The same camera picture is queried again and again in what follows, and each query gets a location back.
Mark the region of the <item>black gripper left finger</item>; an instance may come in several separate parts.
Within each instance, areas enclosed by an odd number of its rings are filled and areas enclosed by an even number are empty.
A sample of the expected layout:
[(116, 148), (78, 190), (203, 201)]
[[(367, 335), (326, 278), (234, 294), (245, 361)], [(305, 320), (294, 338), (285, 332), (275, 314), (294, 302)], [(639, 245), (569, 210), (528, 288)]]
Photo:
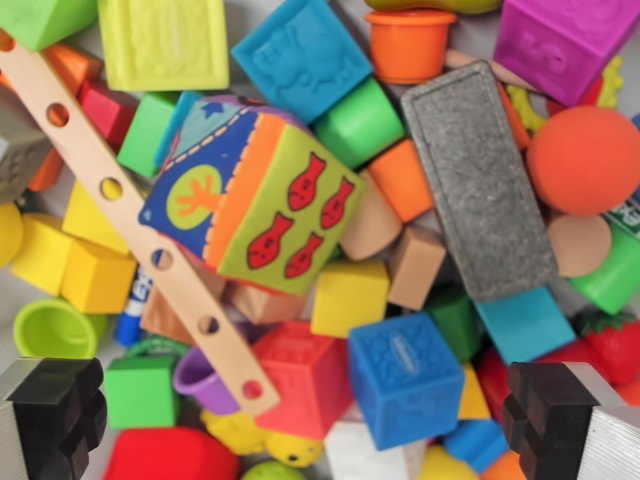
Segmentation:
[(103, 438), (100, 361), (21, 357), (1, 374), (1, 477), (79, 479)]

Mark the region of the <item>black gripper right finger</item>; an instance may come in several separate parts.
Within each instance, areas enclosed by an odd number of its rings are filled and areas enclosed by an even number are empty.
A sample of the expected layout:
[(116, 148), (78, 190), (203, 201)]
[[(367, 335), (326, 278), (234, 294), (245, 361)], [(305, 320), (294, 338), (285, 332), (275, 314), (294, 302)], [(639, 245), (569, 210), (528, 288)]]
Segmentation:
[(588, 363), (508, 370), (504, 434), (528, 479), (637, 479), (639, 408)]

